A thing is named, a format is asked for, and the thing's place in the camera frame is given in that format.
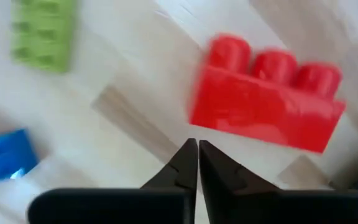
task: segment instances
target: light wood surface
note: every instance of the light wood surface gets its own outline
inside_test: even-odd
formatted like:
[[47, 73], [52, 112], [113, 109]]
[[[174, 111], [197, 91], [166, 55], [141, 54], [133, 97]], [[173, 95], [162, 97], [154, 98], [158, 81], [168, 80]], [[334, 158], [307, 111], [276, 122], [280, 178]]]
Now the light wood surface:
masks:
[[[187, 124], [196, 66], [217, 32], [241, 35], [257, 49], [274, 45], [331, 58], [310, 46], [300, 50], [302, 42], [291, 45], [294, 37], [269, 22], [268, 16], [277, 15], [265, 8], [266, 2], [83, 0], [73, 66], [58, 76], [12, 63], [11, 2], [0, 0], [0, 133], [28, 128], [42, 159], [27, 176], [0, 182], [0, 223], [25, 223], [29, 202], [48, 189], [139, 187], [188, 137], [211, 141], [283, 188], [304, 186], [280, 177], [302, 157], [312, 164], [306, 169], [315, 167], [319, 177], [346, 184], [357, 176], [358, 127], [347, 114], [322, 156]], [[305, 14], [313, 24], [314, 15]], [[341, 41], [326, 46], [349, 47]], [[198, 195], [196, 223], [208, 223]]]

